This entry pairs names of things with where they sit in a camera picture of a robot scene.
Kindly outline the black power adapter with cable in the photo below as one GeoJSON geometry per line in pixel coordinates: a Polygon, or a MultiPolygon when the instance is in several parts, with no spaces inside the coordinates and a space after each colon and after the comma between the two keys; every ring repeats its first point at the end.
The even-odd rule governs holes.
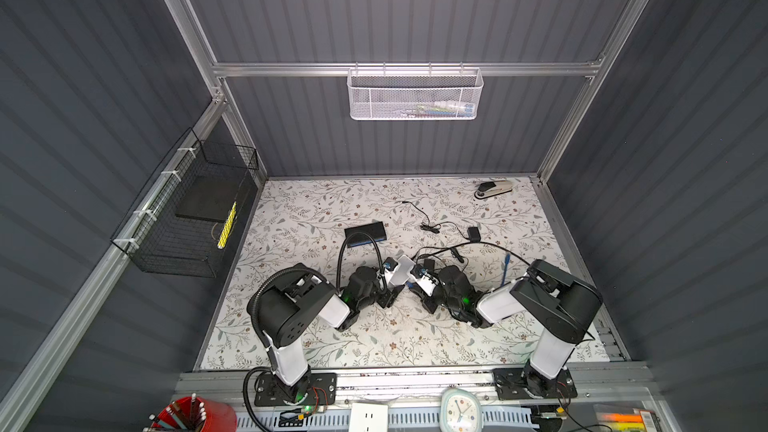
{"type": "Polygon", "coordinates": [[[459,265],[465,266],[467,264],[467,259],[460,253],[460,249],[466,245],[468,245],[468,242],[462,242],[450,247],[448,246],[421,247],[411,256],[411,259],[416,263],[425,259],[435,259],[438,261],[442,261],[445,265],[447,265],[447,262],[444,260],[444,257],[447,255],[450,255],[454,262],[457,262],[459,265]]]}

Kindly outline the white network switch box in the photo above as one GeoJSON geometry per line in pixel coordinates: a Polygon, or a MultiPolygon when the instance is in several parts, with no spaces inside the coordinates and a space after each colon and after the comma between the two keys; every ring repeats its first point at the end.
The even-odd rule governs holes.
{"type": "Polygon", "coordinates": [[[411,278],[411,271],[415,267],[415,263],[405,254],[401,254],[394,259],[398,262],[398,266],[391,280],[389,282],[386,281],[386,285],[389,288],[404,285],[408,282],[411,278]]]}

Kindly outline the black network switch box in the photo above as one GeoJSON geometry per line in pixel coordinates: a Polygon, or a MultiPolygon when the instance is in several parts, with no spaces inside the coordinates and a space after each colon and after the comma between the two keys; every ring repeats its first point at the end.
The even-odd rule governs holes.
{"type": "Polygon", "coordinates": [[[348,247],[358,247],[371,244],[372,242],[383,242],[387,240],[385,225],[381,221],[348,227],[344,230],[344,233],[348,247]]]}

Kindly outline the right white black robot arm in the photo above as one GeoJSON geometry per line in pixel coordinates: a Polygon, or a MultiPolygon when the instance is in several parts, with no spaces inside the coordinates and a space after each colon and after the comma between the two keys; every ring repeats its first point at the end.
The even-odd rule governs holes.
{"type": "Polygon", "coordinates": [[[542,259],[528,265],[523,276],[486,292],[475,289],[456,266],[434,270],[416,265],[408,285],[428,312],[444,307],[454,320],[474,328],[528,313],[543,332],[512,383],[533,398],[577,396],[566,363],[603,305],[593,285],[542,259]]]}

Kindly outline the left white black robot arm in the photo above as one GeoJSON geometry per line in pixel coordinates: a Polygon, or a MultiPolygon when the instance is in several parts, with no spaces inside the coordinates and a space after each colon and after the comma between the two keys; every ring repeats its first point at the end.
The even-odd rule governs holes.
{"type": "Polygon", "coordinates": [[[252,328],[265,348],[269,374],[277,397],[301,403],[311,387],[311,369],[301,336],[320,318],[344,331],[360,313],[376,304],[389,308],[408,282],[416,263],[407,255],[385,259],[378,242],[366,232],[354,232],[342,242],[336,263],[335,281],[302,263],[273,274],[249,300],[246,311],[252,328]],[[362,238],[374,248],[376,262],[360,266],[342,284],[342,265],[349,242],[362,238]]]}

